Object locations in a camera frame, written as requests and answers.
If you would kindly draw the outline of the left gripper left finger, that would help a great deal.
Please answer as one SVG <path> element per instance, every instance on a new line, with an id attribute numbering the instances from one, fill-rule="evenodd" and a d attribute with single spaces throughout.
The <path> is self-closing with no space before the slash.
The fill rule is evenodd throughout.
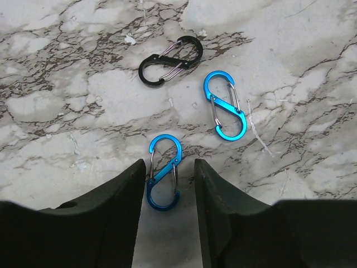
<path id="1" fill-rule="evenodd" d="M 55 209 L 2 201 L 1 266 L 131 267 L 145 179 L 140 159 Z"/>

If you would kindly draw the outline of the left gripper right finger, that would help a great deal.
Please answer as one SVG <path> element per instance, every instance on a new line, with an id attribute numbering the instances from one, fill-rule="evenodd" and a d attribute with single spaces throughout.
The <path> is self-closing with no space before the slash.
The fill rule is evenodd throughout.
<path id="1" fill-rule="evenodd" d="M 265 204 L 194 165 L 204 267 L 355 267 L 356 201 L 280 200 Z"/>

